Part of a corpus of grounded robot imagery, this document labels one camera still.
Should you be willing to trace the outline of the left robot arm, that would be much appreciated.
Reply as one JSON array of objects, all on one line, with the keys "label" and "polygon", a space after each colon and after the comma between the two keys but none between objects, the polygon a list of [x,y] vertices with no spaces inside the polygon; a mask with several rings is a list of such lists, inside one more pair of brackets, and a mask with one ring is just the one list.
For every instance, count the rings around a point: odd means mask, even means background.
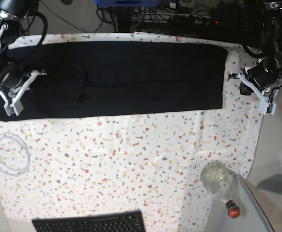
[{"label": "left robot arm", "polygon": [[254,93],[260,99],[262,114],[274,114],[275,98],[282,88],[282,0],[246,0],[244,5],[243,29],[253,28],[260,32],[261,53],[254,53],[246,43],[242,43],[245,52],[257,59],[257,63],[228,77],[241,81],[241,95]]}]

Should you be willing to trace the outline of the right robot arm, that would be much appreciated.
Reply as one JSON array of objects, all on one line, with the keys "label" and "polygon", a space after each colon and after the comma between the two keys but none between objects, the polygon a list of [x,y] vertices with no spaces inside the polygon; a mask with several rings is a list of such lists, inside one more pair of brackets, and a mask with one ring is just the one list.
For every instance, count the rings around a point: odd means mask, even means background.
[{"label": "right robot arm", "polygon": [[[0,96],[8,116],[20,115],[23,111],[22,96],[38,76],[46,75],[45,70],[27,72],[24,69],[24,62],[34,57],[47,34],[48,22],[38,7],[37,0],[0,0]],[[41,38],[29,54],[12,61],[6,56],[8,47],[25,35],[27,31],[23,29],[21,20],[28,17],[38,17],[43,22]]]}]

